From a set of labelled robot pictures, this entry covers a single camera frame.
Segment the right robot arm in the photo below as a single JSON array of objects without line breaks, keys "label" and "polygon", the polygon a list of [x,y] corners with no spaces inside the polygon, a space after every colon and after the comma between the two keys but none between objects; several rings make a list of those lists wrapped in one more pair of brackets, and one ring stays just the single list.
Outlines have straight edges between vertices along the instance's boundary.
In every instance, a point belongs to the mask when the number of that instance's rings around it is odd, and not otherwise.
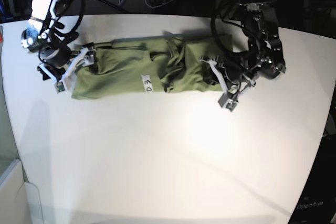
[{"label": "right robot arm", "polygon": [[60,19],[74,0],[32,0],[31,16],[22,32],[21,46],[31,54],[37,54],[40,65],[37,70],[43,80],[57,82],[65,74],[65,66],[79,54],[68,44],[79,36],[77,29],[82,22],[86,1],[80,0],[79,16],[74,26],[64,32]]}]

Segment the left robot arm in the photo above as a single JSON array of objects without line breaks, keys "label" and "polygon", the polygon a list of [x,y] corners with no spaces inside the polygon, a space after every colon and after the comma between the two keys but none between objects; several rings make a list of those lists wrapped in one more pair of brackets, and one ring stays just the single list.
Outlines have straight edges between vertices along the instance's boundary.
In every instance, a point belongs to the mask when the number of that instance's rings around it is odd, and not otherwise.
[{"label": "left robot arm", "polygon": [[[273,3],[276,0],[222,0],[211,16],[211,32],[222,55],[202,57],[216,77],[222,96],[221,107],[233,108],[238,97],[263,77],[273,80],[286,72],[282,42]],[[216,20],[242,30],[248,38],[248,50],[233,52],[221,41]]]}]

